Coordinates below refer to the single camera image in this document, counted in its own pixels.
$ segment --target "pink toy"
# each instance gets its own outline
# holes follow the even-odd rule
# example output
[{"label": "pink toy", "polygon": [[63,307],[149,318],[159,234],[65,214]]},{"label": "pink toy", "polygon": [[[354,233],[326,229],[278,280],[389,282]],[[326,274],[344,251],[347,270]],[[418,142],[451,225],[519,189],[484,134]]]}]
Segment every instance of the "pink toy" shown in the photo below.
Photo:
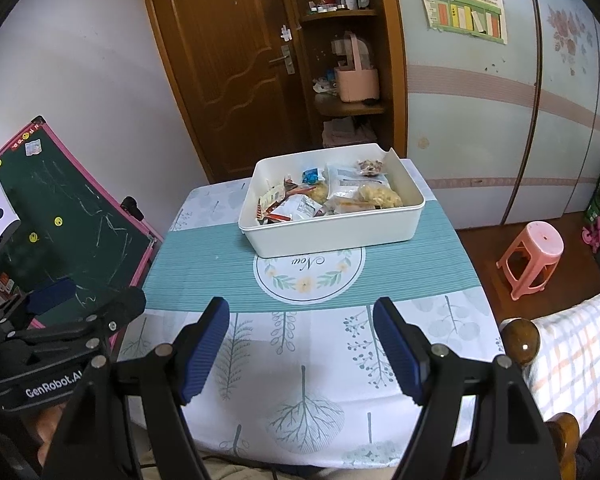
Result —
[{"label": "pink toy", "polygon": [[[563,250],[564,243],[560,233],[551,224],[540,221],[529,222],[496,263],[499,269],[502,268],[507,281],[512,286],[511,299],[517,301],[523,294],[544,290],[546,282],[549,281],[560,261]],[[509,258],[516,252],[526,254],[529,259],[518,280],[509,269]],[[540,274],[544,278],[542,283],[531,286]]]},{"label": "pink toy", "polygon": [[600,216],[596,216],[594,223],[589,228],[582,228],[582,239],[584,243],[591,246],[594,254],[598,252],[600,248]]}]

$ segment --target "green bookshelf illustration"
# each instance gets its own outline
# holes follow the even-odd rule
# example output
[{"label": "green bookshelf illustration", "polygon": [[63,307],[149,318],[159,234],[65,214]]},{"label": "green bookshelf illustration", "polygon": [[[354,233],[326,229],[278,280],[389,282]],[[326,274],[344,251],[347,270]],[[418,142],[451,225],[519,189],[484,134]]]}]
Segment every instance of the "green bookshelf illustration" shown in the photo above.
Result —
[{"label": "green bookshelf illustration", "polygon": [[426,0],[426,3],[432,28],[505,43],[500,26],[502,10],[498,7],[477,0]]}]

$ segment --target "white plastic bin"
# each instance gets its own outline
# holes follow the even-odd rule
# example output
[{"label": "white plastic bin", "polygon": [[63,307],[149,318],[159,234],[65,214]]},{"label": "white plastic bin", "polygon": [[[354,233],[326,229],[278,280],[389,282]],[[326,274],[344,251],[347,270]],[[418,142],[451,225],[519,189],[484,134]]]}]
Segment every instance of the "white plastic bin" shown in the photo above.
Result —
[{"label": "white plastic bin", "polygon": [[[404,207],[324,216],[309,220],[260,225],[258,197],[290,175],[302,181],[302,172],[327,164],[355,165],[359,160],[382,160],[392,189]],[[355,247],[403,242],[413,237],[424,207],[424,197],[394,150],[377,144],[359,144],[264,158],[256,164],[238,227],[261,258],[320,253]]]}]

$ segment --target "pink plastic stool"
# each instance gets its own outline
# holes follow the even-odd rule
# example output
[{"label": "pink plastic stool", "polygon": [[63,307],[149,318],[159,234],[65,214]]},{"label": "pink plastic stool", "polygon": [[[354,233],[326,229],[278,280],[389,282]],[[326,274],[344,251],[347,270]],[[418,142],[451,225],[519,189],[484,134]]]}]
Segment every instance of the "pink plastic stool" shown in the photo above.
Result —
[{"label": "pink plastic stool", "polygon": [[[517,301],[523,294],[533,294],[544,290],[546,282],[554,273],[564,250],[560,233],[547,222],[529,222],[522,232],[513,240],[509,249],[503,254],[496,266],[502,268],[507,281],[512,286],[511,299]],[[529,258],[525,270],[517,280],[509,269],[509,258],[513,253],[526,253]],[[540,285],[531,286],[542,274],[544,280]]]}]

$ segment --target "yellow flower print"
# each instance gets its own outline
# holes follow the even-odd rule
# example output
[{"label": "yellow flower print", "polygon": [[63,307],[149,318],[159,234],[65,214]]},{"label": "yellow flower print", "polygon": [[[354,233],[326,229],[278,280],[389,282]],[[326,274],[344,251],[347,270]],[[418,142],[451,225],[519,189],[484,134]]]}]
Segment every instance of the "yellow flower print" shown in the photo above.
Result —
[{"label": "yellow flower print", "polygon": [[314,288],[314,282],[310,276],[300,278],[296,281],[296,290],[301,293],[309,292]]}]

